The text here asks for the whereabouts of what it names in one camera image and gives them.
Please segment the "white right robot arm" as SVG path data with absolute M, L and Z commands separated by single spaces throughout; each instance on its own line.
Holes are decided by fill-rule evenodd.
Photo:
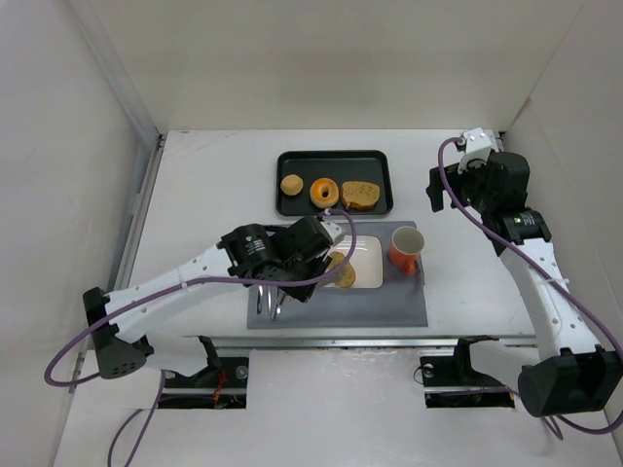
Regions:
M 622 378 L 622 348 L 604 349 L 587 327 L 588 314 L 568 292 L 543 217 L 526 206 L 529 179 L 527 160 L 506 152 L 429 172 L 433 211 L 443 208 L 448 193 L 454 207 L 479 213 L 474 222 L 515 281 L 537 339 L 538 356 L 531 358 L 494 338 L 462 338 L 457 370 L 512 388 L 536 417 L 598 412 Z

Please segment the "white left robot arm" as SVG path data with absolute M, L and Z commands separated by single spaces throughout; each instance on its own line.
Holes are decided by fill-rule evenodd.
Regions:
M 326 279 L 328 253 L 345 237 L 338 224 L 304 217 L 286 227 L 250 224 L 225 234 L 183 266 L 143 284 L 83 296 L 100 377 L 153 368 L 194 379 L 222 365 L 210 338 L 158 333 L 167 319 L 231 292 L 234 285 L 275 287 L 304 303 Z

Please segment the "brown bread slice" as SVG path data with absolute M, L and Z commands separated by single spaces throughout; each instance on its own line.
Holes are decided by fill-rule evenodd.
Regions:
M 356 272 L 350 262 L 345 261 L 345 255 L 339 251 L 333 251 L 329 254 L 331 259 L 327 272 L 341 267 L 340 270 L 328 279 L 328 284 L 332 284 L 339 288 L 349 288 L 356 281 Z

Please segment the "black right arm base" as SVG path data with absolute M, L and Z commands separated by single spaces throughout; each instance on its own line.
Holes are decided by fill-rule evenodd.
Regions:
M 455 346 L 453 359 L 455 367 L 456 382 L 462 386 L 477 386 L 481 387 L 501 387 L 502 383 L 497 379 L 479 373 L 472 368 L 470 346 L 472 344 L 483 341 L 497 341 L 497 338 L 492 338 L 487 335 L 469 336 L 458 339 L 458 343 Z

